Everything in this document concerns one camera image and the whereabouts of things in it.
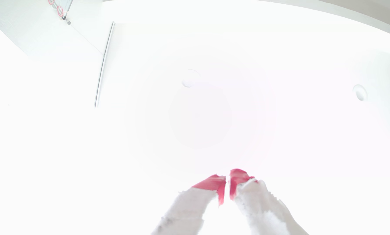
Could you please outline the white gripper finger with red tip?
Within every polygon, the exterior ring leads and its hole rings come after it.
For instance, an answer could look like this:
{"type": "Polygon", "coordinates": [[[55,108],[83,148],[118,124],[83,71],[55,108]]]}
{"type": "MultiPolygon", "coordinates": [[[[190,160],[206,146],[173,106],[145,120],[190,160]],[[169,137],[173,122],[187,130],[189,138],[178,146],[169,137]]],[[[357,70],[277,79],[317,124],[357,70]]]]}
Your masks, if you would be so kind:
{"type": "Polygon", "coordinates": [[[252,235],[307,235],[287,206],[277,199],[263,180],[246,171],[230,170],[230,199],[235,202],[252,235]]]}
{"type": "Polygon", "coordinates": [[[208,205],[215,199],[224,203],[225,185],[226,177],[214,174],[180,192],[151,235],[197,235],[208,205]]]}

